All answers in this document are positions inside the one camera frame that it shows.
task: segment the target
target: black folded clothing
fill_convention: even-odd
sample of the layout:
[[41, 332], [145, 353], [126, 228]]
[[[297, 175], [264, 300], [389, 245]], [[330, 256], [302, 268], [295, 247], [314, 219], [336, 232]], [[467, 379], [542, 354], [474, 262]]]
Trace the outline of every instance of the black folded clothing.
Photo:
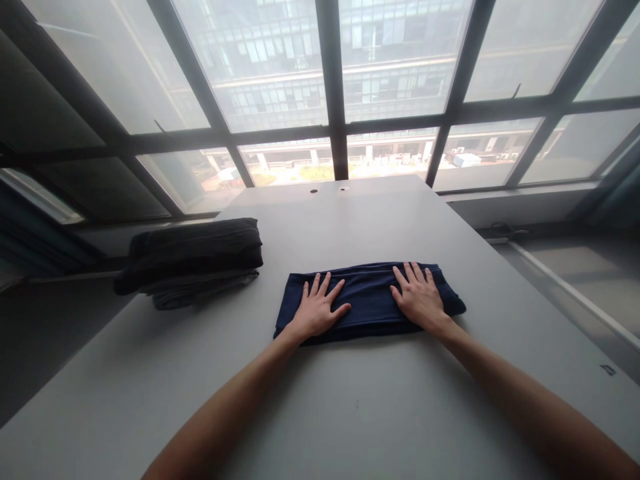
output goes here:
[[140, 233], [113, 289], [127, 295], [166, 279], [261, 267], [257, 222], [240, 218]]
[[156, 309], [173, 310], [203, 302], [234, 287], [248, 285], [258, 275], [255, 269], [185, 275], [142, 285], [140, 292], [153, 295]]

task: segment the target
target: forearm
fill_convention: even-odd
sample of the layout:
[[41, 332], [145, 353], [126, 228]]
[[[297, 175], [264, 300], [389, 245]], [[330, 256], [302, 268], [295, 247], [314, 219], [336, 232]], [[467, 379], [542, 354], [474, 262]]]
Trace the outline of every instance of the forearm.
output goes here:
[[285, 332], [278, 336], [188, 420], [143, 479], [188, 479], [215, 473], [300, 342], [302, 339]]
[[563, 477], [640, 478], [640, 467], [582, 414], [457, 326], [442, 338], [526, 440]]

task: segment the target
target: folded cloth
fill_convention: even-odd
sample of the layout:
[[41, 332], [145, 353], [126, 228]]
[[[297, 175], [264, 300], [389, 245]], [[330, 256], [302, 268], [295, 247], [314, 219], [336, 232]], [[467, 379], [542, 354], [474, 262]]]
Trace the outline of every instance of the folded cloth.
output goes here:
[[113, 282], [118, 295], [173, 277], [261, 267], [258, 220], [240, 218], [136, 235], [129, 265]]
[[[318, 345], [359, 337], [420, 331], [420, 327], [404, 316], [391, 296], [390, 285], [395, 285], [400, 289], [393, 274], [392, 267], [394, 265], [400, 268], [400, 271], [404, 271], [403, 264], [399, 262], [368, 263], [331, 270], [328, 291], [334, 288], [340, 280], [345, 280], [342, 291], [334, 300], [333, 305], [338, 308], [343, 303], [350, 303], [351, 310], [328, 331], [308, 339], [303, 345]], [[445, 312], [448, 315], [454, 316], [466, 312], [467, 307], [449, 286], [438, 265], [428, 263], [419, 263], [418, 265], [422, 270], [428, 268], [433, 274], [435, 286], [438, 288]], [[304, 283], [308, 281], [311, 285], [314, 277], [315, 273], [292, 273], [289, 275], [273, 338], [276, 338], [293, 320], [293, 316], [300, 306]]]
[[[164, 280], [166, 285], [164, 287], [158, 287], [157, 284], [151, 291], [148, 291], [146, 286], [142, 286], [140, 290], [147, 295], [153, 295], [153, 304], [157, 310], [173, 310], [177, 308], [186, 307], [194, 303], [200, 303], [208, 300], [209, 298], [218, 295], [226, 290], [232, 289], [239, 285], [248, 285], [256, 278], [258, 278], [257, 270], [241, 270], [236, 275], [218, 274], [217, 278], [210, 279], [203, 282], [194, 282], [193, 277], [196, 275], [190, 275], [190, 280], [180, 280], [176, 278], [176, 285], [170, 286], [170, 279]], [[203, 277], [211, 277], [212, 275], [203, 275]]]

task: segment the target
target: table surface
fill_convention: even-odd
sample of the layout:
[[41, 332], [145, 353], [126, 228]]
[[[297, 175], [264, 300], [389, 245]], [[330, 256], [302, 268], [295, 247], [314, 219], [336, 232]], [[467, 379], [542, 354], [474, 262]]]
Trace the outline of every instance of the table surface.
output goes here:
[[[136, 296], [0, 430], [1, 478], [139, 478], [269, 344], [290, 272], [405, 259], [440, 264], [467, 304], [458, 321], [468, 332], [640, 461], [640, 388], [417, 176], [248, 189], [218, 219], [236, 217], [258, 219], [258, 280], [178, 311], [158, 312]], [[549, 472], [455, 359], [416, 333], [301, 349], [225, 476]]]

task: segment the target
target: hand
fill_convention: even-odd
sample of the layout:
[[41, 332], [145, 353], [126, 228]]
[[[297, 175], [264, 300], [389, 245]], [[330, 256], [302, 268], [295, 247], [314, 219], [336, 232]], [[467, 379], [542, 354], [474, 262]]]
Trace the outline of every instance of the hand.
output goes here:
[[345, 303], [336, 311], [331, 311], [331, 304], [342, 290], [345, 281], [340, 280], [333, 290], [325, 296], [330, 279], [331, 272], [327, 272], [322, 285], [320, 285], [320, 274], [316, 273], [311, 292], [309, 292], [309, 282], [305, 282], [298, 311], [284, 330], [295, 335], [301, 343], [309, 337], [320, 335], [329, 330], [351, 308], [350, 304]]
[[397, 267], [393, 268], [393, 273], [402, 288], [402, 294], [393, 285], [391, 294], [409, 320], [438, 338], [455, 328], [455, 323], [445, 313], [429, 269], [425, 269], [423, 275], [416, 262], [411, 262], [411, 267], [405, 262], [406, 279]]

